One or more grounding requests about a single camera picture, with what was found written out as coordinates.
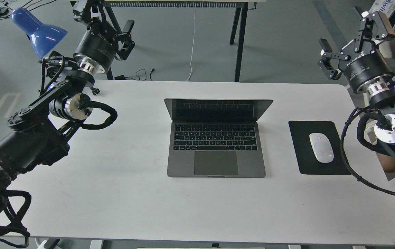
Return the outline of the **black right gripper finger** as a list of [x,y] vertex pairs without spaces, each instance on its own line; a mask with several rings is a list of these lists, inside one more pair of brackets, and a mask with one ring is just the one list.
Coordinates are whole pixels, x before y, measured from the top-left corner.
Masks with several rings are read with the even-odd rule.
[[319,44],[322,50],[320,52],[321,58],[318,61],[318,66],[329,80],[338,80],[341,77],[342,72],[339,69],[333,68],[331,60],[349,61],[350,56],[333,53],[332,48],[326,39],[320,38]]
[[363,43],[371,41],[381,54],[391,54],[388,42],[395,38],[395,31],[387,16],[380,11],[362,11],[358,6],[354,6],[353,10],[361,18],[360,27],[354,39],[353,52],[362,52]]

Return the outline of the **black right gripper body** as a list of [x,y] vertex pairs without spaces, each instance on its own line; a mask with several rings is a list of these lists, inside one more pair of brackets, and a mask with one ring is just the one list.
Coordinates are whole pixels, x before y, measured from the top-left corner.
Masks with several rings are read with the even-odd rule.
[[353,49],[345,49],[343,55],[349,61],[342,63],[342,73],[354,93],[359,93],[368,81],[381,77],[390,80],[393,70],[378,49],[356,53]]

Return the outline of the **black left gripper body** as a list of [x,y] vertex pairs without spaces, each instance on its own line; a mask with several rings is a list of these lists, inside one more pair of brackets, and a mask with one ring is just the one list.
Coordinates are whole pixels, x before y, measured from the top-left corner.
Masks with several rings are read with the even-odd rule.
[[112,44],[102,36],[87,30],[74,52],[74,59],[81,61],[82,58],[89,58],[98,65],[98,73],[104,74],[109,71],[115,55]]

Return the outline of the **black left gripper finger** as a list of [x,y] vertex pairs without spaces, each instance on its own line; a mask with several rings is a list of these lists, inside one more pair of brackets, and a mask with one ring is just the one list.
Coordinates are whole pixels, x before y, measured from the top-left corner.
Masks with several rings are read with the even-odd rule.
[[134,20],[128,20],[124,26],[124,30],[121,33],[119,28],[111,27],[111,41],[112,52],[110,59],[114,58],[118,61],[125,61],[129,57],[133,48],[135,47],[135,42],[132,40],[131,31],[135,24]]
[[72,1],[74,20],[86,26],[93,33],[102,33],[104,29],[103,0],[76,0]]

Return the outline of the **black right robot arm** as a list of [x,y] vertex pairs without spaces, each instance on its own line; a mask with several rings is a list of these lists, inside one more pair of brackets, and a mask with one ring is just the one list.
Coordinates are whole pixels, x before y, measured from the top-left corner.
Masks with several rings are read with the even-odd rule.
[[360,16],[356,37],[339,53],[334,53],[328,41],[321,38],[320,69],[330,80],[344,76],[354,93],[368,94],[368,106],[355,108],[348,117],[340,137],[340,153],[349,172],[357,181],[370,188],[395,196],[395,192],[380,188],[357,174],[349,165],[344,151],[344,139],[348,126],[361,114],[356,136],[361,145],[395,160],[395,71],[383,57],[379,45],[395,38],[395,32],[387,16],[379,11]]

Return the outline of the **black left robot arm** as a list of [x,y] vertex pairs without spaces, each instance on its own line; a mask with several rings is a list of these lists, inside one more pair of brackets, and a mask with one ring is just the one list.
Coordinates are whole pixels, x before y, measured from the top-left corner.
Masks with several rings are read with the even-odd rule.
[[30,233],[22,224],[30,208],[31,195],[8,190],[18,175],[37,165],[52,165],[68,155],[69,140],[78,129],[100,130],[118,117],[107,104],[92,101],[95,75],[112,74],[114,59],[126,60],[135,46],[131,38],[134,21],[120,30],[110,0],[72,1],[74,20],[87,30],[72,58],[53,51],[66,36],[66,30],[43,24],[25,8],[17,8],[11,19],[29,37],[42,63],[42,73],[51,80],[41,83],[39,97],[12,115],[7,123],[11,133],[0,141],[0,241],[16,248],[29,245]]

